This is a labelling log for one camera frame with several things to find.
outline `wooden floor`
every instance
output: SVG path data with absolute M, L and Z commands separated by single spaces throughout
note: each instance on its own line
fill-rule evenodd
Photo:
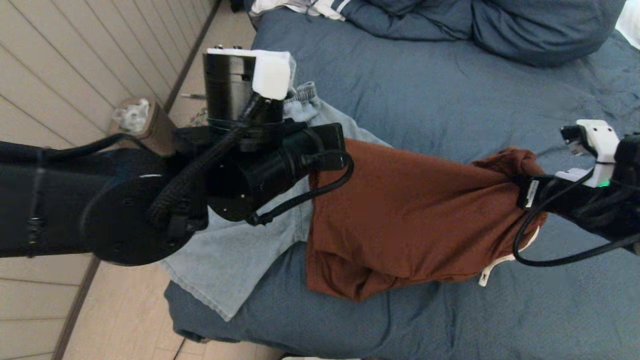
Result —
M 255 32 L 245 13 L 222 4 L 201 51 L 222 44 L 251 47 Z M 202 57 L 196 56 L 181 93 L 203 94 Z M 187 124 L 205 102 L 178 98 L 170 113 L 178 126 Z M 64 360 L 173 360 L 182 338 L 172 330 L 163 291 L 168 275 L 159 265 L 126 268 L 101 263 L 77 319 Z M 178 360 L 274 360 L 282 353 L 251 343 L 187 341 Z

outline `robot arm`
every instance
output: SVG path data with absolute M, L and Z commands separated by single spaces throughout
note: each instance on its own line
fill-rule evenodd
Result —
M 558 214 L 611 243 L 563 259 L 530 261 L 519 255 L 516 239 L 516 258 L 526 265 L 555 266 L 618 247 L 640 255 L 640 134 L 621 141 L 602 120 L 578 120 L 576 126 L 562 128 L 561 134 L 574 146 L 574 154 L 594 156 L 595 166 L 519 179 L 518 205 L 531 210 L 531 215 L 540 211 Z
M 227 220 L 264 225 L 348 180 L 353 162 L 340 124 L 282 118 L 294 67 L 288 53 L 211 49 L 204 56 L 217 112 L 209 112 L 210 126 L 178 129 L 173 156 L 102 151 L 135 141 L 127 135 L 63 151 L 0 142 L 0 257 L 92 252 L 143 265 L 206 228 L 207 206 Z M 243 101 L 239 108 L 238 97 L 216 96 L 227 90 Z M 311 171 L 345 166 L 332 186 L 257 214 Z

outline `black cylindrical joint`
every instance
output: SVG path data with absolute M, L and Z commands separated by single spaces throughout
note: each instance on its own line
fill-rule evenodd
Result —
M 244 220 L 310 172 L 304 155 L 322 151 L 311 129 L 285 137 L 272 151 L 236 151 L 207 173 L 207 202 L 224 219 Z

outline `blue pillow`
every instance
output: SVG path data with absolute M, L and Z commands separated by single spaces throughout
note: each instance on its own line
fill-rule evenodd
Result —
M 598 50 L 625 0 L 473 0 L 479 47 L 534 66 L 553 66 Z

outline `blue bedsheet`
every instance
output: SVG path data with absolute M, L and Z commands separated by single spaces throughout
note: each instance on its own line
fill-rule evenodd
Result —
M 602 119 L 619 135 L 640 130 L 640 54 L 618 33 L 586 58 L 536 69 L 471 42 L 388 40 L 276 10 L 254 48 L 292 52 L 297 83 L 315 81 L 325 101 L 394 147 L 452 161 L 518 146 L 551 173 L 593 162 L 570 155 L 563 125 Z M 556 258 L 603 242 L 552 216 L 526 255 Z M 640 357 L 640 258 L 623 250 L 557 268 L 506 263 L 486 288 L 432 282 L 360 304 L 308 291 L 304 252 L 297 244 L 280 257 L 229 323 L 171 284 L 174 328 L 332 358 Z

